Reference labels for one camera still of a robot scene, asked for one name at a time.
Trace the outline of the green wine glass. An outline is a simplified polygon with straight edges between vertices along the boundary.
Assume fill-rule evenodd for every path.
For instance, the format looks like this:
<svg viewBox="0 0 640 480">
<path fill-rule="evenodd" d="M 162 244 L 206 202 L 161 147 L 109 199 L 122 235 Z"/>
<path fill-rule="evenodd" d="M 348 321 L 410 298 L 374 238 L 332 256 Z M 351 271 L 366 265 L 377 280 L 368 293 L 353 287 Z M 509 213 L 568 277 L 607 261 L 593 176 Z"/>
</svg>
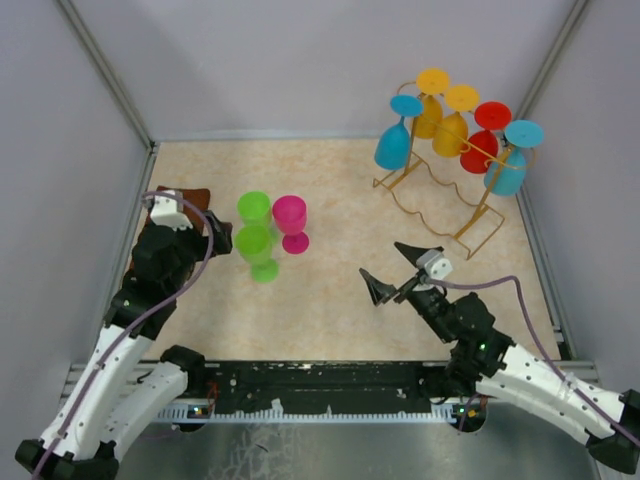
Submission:
<svg viewBox="0 0 640 480">
<path fill-rule="evenodd" d="M 252 279 L 257 283 L 270 283 L 279 274 L 279 265 L 272 256 L 272 239 L 262 225 L 242 227 L 235 236 L 239 255 L 249 264 Z"/>
<path fill-rule="evenodd" d="M 263 226 L 267 229 L 271 242 L 276 244 L 279 233 L 273 223 L 270 197 L 263 191 L 254 190 L 243 194 L 236 205 L 237 212 L 245 226 Z"/>
</svg>

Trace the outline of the pink wine glass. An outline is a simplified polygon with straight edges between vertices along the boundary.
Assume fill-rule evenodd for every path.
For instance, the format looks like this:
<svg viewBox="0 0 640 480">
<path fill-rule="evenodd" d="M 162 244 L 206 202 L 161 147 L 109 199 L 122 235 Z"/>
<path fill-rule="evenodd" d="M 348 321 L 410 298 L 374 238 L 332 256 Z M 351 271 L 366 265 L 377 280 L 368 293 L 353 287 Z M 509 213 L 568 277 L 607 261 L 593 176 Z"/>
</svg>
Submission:
<svg viewBox="0 0 640 480">
<path fill-rule="evenodd" d="M 272 206 L 272 215 L 277 228 L 283 234 L 282 247 L 286 253 L 299 255 L 310 245 L 305 233 L 307 224 L 307 204 L 299 196 L 285 195 Z"/>
</svg>

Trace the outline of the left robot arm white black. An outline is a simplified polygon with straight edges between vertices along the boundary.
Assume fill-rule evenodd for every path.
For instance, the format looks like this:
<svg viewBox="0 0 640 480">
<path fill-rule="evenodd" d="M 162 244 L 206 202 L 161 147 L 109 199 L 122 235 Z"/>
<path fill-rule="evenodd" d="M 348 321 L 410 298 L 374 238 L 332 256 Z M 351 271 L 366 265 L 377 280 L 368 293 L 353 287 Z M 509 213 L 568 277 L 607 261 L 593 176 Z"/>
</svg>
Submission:
<svg viewBox="0 0 640 480">
<path fill-rule="evenodd" d="M 231 223 L 210 210 L 201 220 L 201 226 L 183 230 L 146 221 L 79 381 L 40 437 L 22 441 L 16 450 L 16 461 L 33 478 L 115 478 L 126 451 L 162 408 L 206 389 L 204 356 L 174 345 L 122 404 L 116 402 L 176 310 L 178 296 L 209 259 L 233 249 Z"/>
</svg>

